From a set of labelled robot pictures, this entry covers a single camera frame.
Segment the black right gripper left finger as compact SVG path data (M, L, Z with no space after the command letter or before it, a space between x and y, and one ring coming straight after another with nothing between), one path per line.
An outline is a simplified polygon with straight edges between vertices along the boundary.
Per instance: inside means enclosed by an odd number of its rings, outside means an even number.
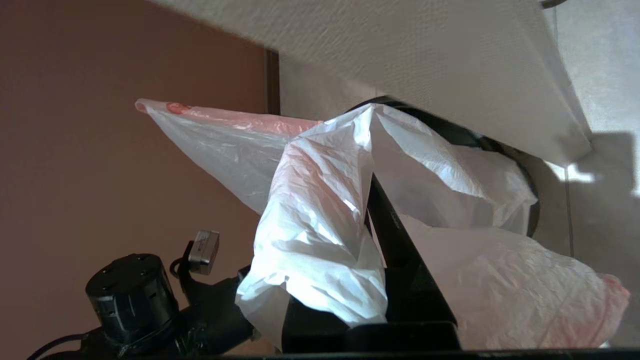
M284 352L341 352L349 326L336 315L311 309L294 296L288 302L281 332Z

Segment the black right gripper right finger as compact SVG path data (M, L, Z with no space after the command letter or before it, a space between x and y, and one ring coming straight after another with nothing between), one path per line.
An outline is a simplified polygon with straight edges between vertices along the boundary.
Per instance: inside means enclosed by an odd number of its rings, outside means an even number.
M371 179L366 228L375 235L385 262L391 346L401 350L459 351L455 316L425 265L380 181Z

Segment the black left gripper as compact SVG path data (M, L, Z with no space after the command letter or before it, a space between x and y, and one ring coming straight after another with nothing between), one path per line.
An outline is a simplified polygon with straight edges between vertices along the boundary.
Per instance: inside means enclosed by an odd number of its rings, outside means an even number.
M238 285L250 266L215 284L194 280L182 272L182 290L189 305L182 314L195 347L236 347L254 335L254 326L235 304Z

